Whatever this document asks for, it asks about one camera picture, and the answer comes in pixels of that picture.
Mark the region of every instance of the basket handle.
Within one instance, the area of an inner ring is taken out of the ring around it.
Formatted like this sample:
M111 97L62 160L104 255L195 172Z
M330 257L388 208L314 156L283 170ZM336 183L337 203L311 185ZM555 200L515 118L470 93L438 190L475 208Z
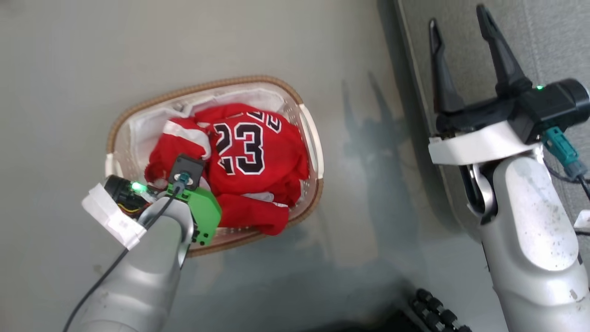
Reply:
M122 177L123 170L121 169L121 164L114 159L113 154L109 153L104 161L104 177L109 177L113 174Z
M310 152L312 159L312 166L317 173L317 178L322 179L324 177L324 155L322 152L322 143L320 143L320 135L317 133L315 122L313 122L312 115L309 113L307 107L301 103L299 104L301 113L299 118L303 124L303 131L306 136L307 149Z

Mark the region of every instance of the laundry basket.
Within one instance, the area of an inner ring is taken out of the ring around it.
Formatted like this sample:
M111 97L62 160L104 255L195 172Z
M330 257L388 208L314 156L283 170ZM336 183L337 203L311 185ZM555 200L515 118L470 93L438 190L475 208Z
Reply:
M189 117L213 106L245 103L278 112L296 125L307 147L309 179L302 181L301 198L289 211L287 228L302 222L322 195L324 162L322 146L312 116L297 92L269 76L220 80L176 90L136 105L113 124L107 141L105 175L116 174L146 183L143 170L169 118ZM260 240L266 235L254 227L218 228L209 246L191 246L188 256L226 250Z

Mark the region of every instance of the teal connector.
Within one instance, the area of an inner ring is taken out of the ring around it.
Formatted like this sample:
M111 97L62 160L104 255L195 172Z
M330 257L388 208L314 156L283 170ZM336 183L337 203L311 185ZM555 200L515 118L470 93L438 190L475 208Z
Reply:
M178 177L178 181L181 181L182 183L184 183L184 185L187 185L188 180L190 178L191 178L191 176L187 172L181 172L181 174Z
M565 137L559 127L549 128L541 138L547 150L557 158L569 178L574 179L586 174L588 169L578 160L578 152Z
M559 127L549 128L545 131L541 141L564 167L578 160L578 152Z

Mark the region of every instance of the white plastic bracket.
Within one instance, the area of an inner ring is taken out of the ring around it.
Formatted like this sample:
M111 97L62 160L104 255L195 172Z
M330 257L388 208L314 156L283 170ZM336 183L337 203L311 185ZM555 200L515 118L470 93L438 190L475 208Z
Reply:
M101 184L88 191L82 207L128 250L133 249L146 229L126 216Z
M500 160L541 146L524 144L508 121L449 139L431 138L430 158L437 165L471 165Z
M590 210L582 210L573 224L573 229L590 232Z

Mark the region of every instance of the basketball jersey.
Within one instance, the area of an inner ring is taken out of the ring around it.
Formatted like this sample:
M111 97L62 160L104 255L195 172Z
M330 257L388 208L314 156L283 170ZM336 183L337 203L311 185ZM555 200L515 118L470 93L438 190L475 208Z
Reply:
M309 176L307 151L299 129L278 113L245 104L210 108L195 114L208 125L211 160L208 179L214 194L271 192L292 206Z
M145 178L168 179L179 154L207 160L206 178L222 209L220 227L254 226L279 234L309 177L299 129L274 112L244 104L170 119L150 155Z

